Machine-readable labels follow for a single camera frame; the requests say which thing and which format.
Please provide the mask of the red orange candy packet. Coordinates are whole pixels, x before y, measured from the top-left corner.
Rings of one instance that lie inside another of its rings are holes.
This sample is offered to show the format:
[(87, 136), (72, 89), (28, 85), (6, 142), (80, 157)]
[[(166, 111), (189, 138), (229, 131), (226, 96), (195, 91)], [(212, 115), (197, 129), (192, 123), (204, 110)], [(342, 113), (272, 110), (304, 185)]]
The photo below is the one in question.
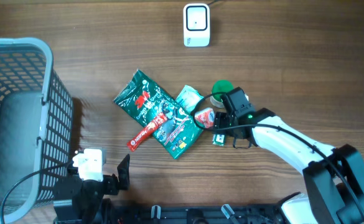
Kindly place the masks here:
[(215, 121), (215, 112), (212, 108), (205, 108), (195, 114), (195, 120), (204, 125), (205, 128), (212, 128)]

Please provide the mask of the teal wet wipes packet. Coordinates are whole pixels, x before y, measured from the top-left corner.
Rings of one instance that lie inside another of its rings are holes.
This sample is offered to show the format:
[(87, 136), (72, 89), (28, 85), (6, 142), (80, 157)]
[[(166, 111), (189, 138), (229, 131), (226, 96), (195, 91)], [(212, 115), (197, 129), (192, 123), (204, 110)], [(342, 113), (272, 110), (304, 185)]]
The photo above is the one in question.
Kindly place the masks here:
[(202, 98), (203, 96), (197, 90), (185, 85), (175, 100), (187, 112), (191, 113)]

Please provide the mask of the red Nescafe stick sachet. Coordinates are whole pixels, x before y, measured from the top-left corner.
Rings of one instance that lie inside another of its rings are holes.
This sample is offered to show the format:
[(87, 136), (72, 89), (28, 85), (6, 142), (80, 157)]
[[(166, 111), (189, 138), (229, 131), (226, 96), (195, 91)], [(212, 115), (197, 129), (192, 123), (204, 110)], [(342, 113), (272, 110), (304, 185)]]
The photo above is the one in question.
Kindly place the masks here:
[(167, 116), (164, 113), (157, 114), (135, 137), (128, 143), (127, 147), (134, 152), (139, 145), (154, 133), (163, 123), (167, 121)]

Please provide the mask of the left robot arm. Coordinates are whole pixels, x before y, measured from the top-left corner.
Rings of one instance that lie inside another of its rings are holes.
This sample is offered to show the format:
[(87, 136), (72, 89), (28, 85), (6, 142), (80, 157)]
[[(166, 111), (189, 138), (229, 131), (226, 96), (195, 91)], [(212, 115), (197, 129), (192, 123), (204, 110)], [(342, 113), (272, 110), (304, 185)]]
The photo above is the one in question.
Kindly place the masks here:
[(55, 224), (122, 223), (115, 217), (115, 207), (105, 195), (118, 195), (129, 188), (130, 155), (117, 167), (118, 175), (105, 175), (102, 181), (82, 180), (76, 168), (67, 167), (68, 175), (54, 186)]

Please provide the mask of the green 3M gloves bag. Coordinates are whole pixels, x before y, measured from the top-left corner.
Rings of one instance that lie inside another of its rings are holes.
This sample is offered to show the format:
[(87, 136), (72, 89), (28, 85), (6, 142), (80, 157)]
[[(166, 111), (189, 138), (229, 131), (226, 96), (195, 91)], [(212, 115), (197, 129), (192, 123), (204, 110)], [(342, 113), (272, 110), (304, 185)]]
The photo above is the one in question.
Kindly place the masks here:
[(137, 70), (114, 103), (136, 120), (142, 129), (159, 113), (167, 116), (152, 135), (173, 159), (178, 159), (198, 139), (202, 130), (193, 117), (153, 79)]

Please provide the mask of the green white small box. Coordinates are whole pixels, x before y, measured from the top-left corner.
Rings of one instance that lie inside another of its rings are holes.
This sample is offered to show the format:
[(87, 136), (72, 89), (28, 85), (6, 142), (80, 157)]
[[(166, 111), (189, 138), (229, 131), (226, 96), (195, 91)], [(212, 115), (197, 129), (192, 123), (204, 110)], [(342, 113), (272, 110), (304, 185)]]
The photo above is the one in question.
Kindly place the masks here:
[(226, 136), (224, 134), (214, 134), (212, 144), (216, 146), (224, 146), (226, 143)]

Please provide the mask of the green lid jar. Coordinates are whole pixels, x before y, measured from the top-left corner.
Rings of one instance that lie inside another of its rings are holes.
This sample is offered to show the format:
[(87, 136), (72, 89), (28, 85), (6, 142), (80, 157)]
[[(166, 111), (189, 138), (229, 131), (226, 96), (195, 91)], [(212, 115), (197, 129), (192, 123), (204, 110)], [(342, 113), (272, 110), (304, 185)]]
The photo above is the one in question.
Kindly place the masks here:
[(223, 102), (220, 92), (227, 93), (234, 89), (234, 86), (228, 80), (219, 80), (212, 87), (212, 96), (210, 97), (210, 102), (213, 106), (217, 108), (223, 108)]

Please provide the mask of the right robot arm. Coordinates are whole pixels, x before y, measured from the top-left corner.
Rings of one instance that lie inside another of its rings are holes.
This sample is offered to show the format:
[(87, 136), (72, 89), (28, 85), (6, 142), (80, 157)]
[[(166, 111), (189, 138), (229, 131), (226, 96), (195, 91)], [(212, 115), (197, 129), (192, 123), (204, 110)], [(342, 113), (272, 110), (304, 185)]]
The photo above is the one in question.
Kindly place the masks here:
[(279, 207), (287, 223), (364, 223), (364, 159), (356, 148), (311, 139), (272, 111), (256, 110), (241, 88), (221, 92), (220, 100), (219, 133), (274, 153), (303, 176), (306, 192)]

